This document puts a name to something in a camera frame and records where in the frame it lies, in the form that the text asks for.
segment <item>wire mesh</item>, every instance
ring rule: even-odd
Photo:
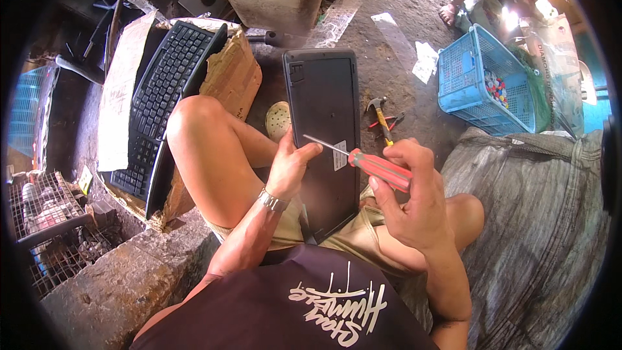
[[[32,287],[43,299],[115,246],[98,230],[76,227],[30,249]]]
[[[60,172],[30,174],[30,181],[9,187],[9,204],[19,240],[84,214]]]
[[[12,148],[28,157],[34,156],[32,144],[35,139],[35,124],[39,97],[43,83],[50,76],[51,68],[42,66],[19,75],[9,120],[8,141]]]

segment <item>screwdriver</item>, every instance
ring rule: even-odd
[[[324,141],[314,138],[313,136],[307,134],[303,134],[302,136],[313,142],[329,147],[336,152],[345,154],[348,156],[348,162],[353,167],[359,167],[368,175],[381,178],[389,183],[389,185],[393,188],[408,193],[408,190],[410,189],[410,179],[412,178],[412,172],[408,169],[399,167],[384,158],[365,154],[361,152],[361,149],[359,148],[355,148],[351,152],[346,152],[334,147],[331,144],[327,144]]]

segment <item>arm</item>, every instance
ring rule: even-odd
[[[307,144],[300,149],[294,146],[292,129],[287,131],[274,157],[266,191],[277,199],[289,201],[300,191],[302,176],[307,163],[322,152],[322,145]],[[231,231],[229,237],[218,248],[207,273],[199,281],[188,296],[179,304],[164,308],[149,319],[136,334],[136,338],[150,329],[165,316],[181,307],[182,304],[196,296],[217,278],[230,273],[259,266],[279,223],[281,213],[271,211],[258,200],[248,210],[244,218]]]
[[[383,153],[412,171],[410,199],[403,208],[387,183],[370,177],[369,184],[391,236],[425,257],[434,320],[431,338],[440,349],[466,349],[471,318],[468,278],[447,222],[443,180],[434,170],[433,153],[414,138],[386,147]]]

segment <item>wristwatch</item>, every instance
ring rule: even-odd
[[[285,208],[289,206],[289,201],[277,199],[268,192],[266,192],[266,187],[261,189],[261,193],[259,194],[259,202],[264,206],[268,207],[272,211],[276,211],[278,213],[282,213],[285,211]]]

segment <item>knee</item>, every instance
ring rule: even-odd
[[[464,220],[468,222],[470,234],[475,239],[484,228],[484,206],[478,198],[468,193],[460,193],[453,197],[460,211],[467,215]]]
[[[191,96],[180,100],[168,118],[167,138],[175,141],[197,127],[213,127],[222,123],[226,111],[222,104],[211,96]]]

